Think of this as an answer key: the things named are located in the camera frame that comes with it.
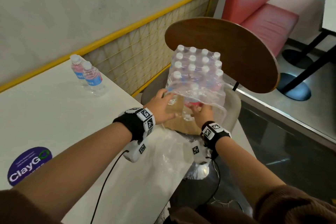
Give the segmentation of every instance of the hand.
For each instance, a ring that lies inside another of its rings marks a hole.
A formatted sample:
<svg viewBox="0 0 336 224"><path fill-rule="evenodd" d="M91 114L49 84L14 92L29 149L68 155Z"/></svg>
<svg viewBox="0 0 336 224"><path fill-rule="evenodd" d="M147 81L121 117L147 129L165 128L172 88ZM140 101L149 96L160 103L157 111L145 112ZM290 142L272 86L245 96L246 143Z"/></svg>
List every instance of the hand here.
<svg viewBox="0 0 336 224"><path fill-rule="evenodd" d="M195 117L196 125L199 128L202 128L205 122L213 120L212 106L211 105L202 105L202 109L199 111L196 106L191 106L192 117Z"/></svg>
<svg viewBox="0 0 336 224"><path fill-rule="evenodd" d="M166 113L168 102L174 96L173 93L169 93L164 98L162 98L163 94L166 92L166 89L160 89L156 96L153 97L150 102L144 106L144 108L148 108L149 111L153 113L155 124L157 125L177 117L177 113Z"/></svg>

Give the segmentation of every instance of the forearm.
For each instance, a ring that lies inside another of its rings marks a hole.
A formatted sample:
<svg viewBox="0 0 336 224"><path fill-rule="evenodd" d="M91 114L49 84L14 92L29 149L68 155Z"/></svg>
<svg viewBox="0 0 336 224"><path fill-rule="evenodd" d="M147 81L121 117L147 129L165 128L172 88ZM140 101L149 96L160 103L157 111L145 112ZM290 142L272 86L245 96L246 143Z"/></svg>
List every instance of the forearm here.
<svg viewBox="0 0 336 224"><path fill-rule="evenodd" d="M123 124L113 123L66 149L14 189L61 221L131 138Z"/></svg>
<svg viewBox="0 0 336 224"><path fill-rule="evenodd" d="M230 137L219 139L216 143L216 150L252 206L265 192L285 184Z"/></svg>

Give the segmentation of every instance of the wire mesh panel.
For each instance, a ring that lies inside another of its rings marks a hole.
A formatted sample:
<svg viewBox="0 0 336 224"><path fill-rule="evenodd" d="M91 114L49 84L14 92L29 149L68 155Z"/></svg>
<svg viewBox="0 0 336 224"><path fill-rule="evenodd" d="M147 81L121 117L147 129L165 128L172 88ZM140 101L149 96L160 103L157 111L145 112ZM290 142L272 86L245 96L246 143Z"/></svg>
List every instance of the wire mesh panel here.
<svg viewBox="0 0 336 224"><path fill-rule="evenodd" d="M148 82L172 58L165 43L166 29L174 22L204 16L209 0L193 0L84 55L128 94Z"/></svg>

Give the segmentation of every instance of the pink booth seat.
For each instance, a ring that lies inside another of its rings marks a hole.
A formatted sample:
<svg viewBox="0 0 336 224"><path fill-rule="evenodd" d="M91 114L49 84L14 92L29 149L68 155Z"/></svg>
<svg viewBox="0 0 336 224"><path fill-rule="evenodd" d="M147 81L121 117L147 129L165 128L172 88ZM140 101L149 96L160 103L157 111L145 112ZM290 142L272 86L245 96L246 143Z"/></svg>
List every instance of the pink booth seat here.
<svg viewBox="0 0 336 224"><path fill-rule="evenodd" d="M252 31L276 57L293 31L299 16L269 0L225 0L222 19Z"/></svg>

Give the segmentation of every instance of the wristband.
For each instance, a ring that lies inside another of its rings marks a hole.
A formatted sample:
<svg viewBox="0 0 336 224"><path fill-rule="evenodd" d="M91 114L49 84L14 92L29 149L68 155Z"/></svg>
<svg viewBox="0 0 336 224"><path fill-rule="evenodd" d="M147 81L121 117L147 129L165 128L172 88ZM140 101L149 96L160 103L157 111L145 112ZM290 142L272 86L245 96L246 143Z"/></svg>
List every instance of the wristband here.
<svg viewBox="0 0 336 224"><path fill-rule="evenodd" d="M204 140L205 146L211 150L216 150L215 145L217 141L225 136L231 137L230 132L212 120L205 122L202 126L201 137Z"/></svg>
<svg viewBox="0 0 336 224"><path fill-rule="evenodd" d="M152 132L155 118L148 108L135 107L119 114L114 122L122 123L132 133L132 141L142 142Z"/></svg>

